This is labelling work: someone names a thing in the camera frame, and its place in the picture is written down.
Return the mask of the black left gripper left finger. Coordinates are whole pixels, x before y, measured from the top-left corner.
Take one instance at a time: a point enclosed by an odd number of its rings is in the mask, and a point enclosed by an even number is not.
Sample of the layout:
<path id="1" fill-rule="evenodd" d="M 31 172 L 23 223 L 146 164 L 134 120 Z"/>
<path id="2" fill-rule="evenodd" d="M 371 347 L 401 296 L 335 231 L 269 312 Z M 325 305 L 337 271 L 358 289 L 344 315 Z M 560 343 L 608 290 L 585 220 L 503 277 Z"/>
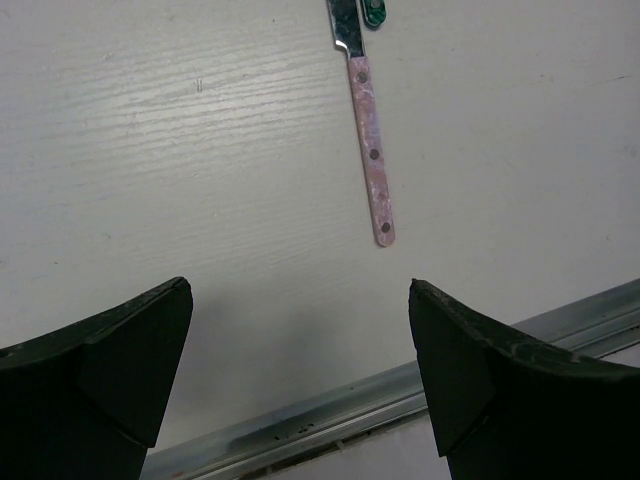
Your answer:
<path id="1" fill-rule="evenodd" d="M 1 351 L 4 479 L 137 479 L 193 312 L 183 277 Z"/>

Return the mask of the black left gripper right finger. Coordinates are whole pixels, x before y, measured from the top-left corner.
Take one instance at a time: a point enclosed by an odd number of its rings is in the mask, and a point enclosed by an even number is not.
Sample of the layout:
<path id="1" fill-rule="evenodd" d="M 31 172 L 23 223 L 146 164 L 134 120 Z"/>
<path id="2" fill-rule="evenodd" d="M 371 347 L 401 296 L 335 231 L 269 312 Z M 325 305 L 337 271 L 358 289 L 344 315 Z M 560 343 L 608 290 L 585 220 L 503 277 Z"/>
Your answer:
<path id="1" fill-rule="evenodd" d="M 424 280 L 409 320 L 438 453 L 455 479 L 635 479 L 639 371 L 553 346 Z"/>

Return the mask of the knife with green handle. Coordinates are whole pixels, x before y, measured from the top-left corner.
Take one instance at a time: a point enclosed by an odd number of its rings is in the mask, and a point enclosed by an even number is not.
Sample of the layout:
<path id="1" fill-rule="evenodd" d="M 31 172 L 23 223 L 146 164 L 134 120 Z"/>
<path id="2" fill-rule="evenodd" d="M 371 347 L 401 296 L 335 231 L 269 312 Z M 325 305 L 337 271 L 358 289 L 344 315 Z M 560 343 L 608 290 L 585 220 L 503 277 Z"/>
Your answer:
<path id="1" fill-rule="evenodd" d="M 378 29 L 386 21 L 387 12 L 384 0 L 361 0 L 363 21 L 370 29 Z"/>

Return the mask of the knife with pink handle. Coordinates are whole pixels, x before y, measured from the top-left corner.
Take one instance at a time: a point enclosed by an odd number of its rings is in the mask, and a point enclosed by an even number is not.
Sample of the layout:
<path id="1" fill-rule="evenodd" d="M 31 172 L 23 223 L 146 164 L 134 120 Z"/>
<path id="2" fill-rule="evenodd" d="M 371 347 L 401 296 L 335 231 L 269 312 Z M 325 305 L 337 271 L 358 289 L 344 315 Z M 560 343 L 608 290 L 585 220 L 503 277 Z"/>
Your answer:
<path id="1" fill-rule="evenodd" d="M 335 45 L 346 54 L 374 239 L 379 246 L 389 247 L 395 241 L 392 204 L 358 5 L 355 1 L 333 0 L 329 0 L 327 5 Z"/>

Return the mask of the aluminium table frame rail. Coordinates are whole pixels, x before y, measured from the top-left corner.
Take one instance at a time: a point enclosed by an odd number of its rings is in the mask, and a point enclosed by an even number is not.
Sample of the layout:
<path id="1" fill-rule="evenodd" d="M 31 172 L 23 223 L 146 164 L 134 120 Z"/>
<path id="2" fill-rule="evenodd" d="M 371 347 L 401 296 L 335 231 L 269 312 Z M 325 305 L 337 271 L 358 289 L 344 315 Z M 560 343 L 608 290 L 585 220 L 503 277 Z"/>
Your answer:
<path id="1" fill-rule="evenodd" d="M 639 342 L 639 283 L 631 281 L 531 317 L 516 329 L 566 350 L 605 357 Z M 416 362 L 147 457 L 144 479 L 242 479 L 296 457 L 425 415 Z"/>

